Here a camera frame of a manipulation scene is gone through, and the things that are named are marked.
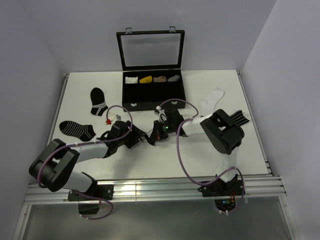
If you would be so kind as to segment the white sock with black lines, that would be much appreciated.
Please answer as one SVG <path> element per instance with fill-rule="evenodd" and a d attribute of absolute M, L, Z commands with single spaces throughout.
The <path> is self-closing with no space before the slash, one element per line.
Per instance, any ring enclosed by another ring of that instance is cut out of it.
<path fill-rule="evenodd" d="M 147 139 L 148 139 L 148 135 L 145 133 L 140 139 L 144 142 L 146 141 L 147 142 Z"/>

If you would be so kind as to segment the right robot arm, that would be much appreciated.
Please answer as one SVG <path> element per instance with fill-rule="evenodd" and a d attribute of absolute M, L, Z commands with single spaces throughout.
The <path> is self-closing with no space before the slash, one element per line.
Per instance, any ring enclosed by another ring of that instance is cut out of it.
<path fill-rule="evenodd" d="M 177 156 L 182 171 L 192 183 L 199 186 L 198 191 L 204 197 L 245 196 L 245 180 L 236 167 L 238 150 L 245 133 L 224 110 L 218 109 L 207 116 L 188 119 L 184 119 L 177 109 L 163 112 L 157 110 L 156 113 L 159 119 L 153 122 L 153 129 L 147 142 L 155 145 L 175 133 Z M 222 157 L 215 178 L 211 181 L 196 181 L 188 174 L 182 161 L 180 137 L 198 134 L 205 134 Z"/>

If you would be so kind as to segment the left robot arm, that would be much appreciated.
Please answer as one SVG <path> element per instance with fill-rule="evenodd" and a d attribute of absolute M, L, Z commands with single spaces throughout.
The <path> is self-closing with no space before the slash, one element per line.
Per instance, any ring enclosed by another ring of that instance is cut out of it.
<path fill-rule="evenodd" d="M 76 163 L 105 159 L 115 154 L 118 148 L 131 149 L 148 134 L 129 120 L 117 120 L 112 127 L 92 142 L 66 144 L 60 139 L 52 140 L 34 160 L 28 173 L 42 188 L 51 192 L 68 189 L 72 194 L 86 200 L 112 199 L 112 191 L 104 190 L 98 181 L 85 172 L 76 172 Z"/>

